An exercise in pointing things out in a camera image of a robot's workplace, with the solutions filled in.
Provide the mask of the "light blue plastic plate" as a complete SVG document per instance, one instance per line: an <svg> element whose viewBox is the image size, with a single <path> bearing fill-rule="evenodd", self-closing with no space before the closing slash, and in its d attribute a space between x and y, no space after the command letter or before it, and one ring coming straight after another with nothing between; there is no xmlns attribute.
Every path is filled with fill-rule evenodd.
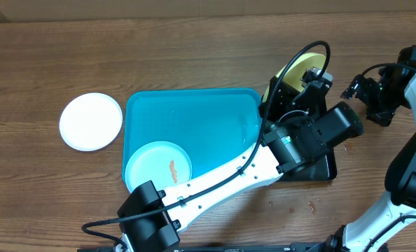
<svg viewBox="0 0 416 252"><path fill-rule="evenodd" d="M124 181L130 193L152 181L157 190L187 182L192 164L186 151L175 143L154 141L134 152L125 167Z"/></svg>

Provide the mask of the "white plastic plate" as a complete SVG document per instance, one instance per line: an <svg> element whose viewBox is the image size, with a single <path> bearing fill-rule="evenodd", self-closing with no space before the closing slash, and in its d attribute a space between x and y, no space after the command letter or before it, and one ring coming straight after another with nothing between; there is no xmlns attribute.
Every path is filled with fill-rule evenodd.
<svg viewBox="0 0 416 252"><path fill-rule="evenodd" d="M70 101L59 120L62 140L71 148L90 152L108 146L118 136L123 112L107 94L91 92Z"/></svg>

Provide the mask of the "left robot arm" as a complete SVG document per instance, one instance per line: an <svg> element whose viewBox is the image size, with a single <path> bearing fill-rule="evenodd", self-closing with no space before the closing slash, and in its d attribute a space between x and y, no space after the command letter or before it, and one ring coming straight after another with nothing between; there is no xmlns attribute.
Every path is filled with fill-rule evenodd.
<svg viewBox="0 0 416 252"><path fill-rule="evenodd" d="M137 150L125 168L129 197L118 210L119 251L171 251L203 213L248 190L323 162L343 141L363 133L344 102L325 107L331 75L313 67L296 88L274 76L260 106L264 125L241 155L200 175L179 147L164 141Z"/></svg>

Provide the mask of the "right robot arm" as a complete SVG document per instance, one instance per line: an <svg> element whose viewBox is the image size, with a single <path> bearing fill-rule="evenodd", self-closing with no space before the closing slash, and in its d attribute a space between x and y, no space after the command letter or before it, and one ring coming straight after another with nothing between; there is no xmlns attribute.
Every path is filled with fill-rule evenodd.
<svg viewBox="0 0 416 252"><path fill-rule="evenodd" d="M416 126L416 45L404 48L395 63L378 64L379 80L355 76L342 98L360 99L367 119L391 123L396 109L411 109ZM416 132L393 159L384 180L385 191L360 218L343 225L312 251L387 251L387 242L416 221Z"/></svg>

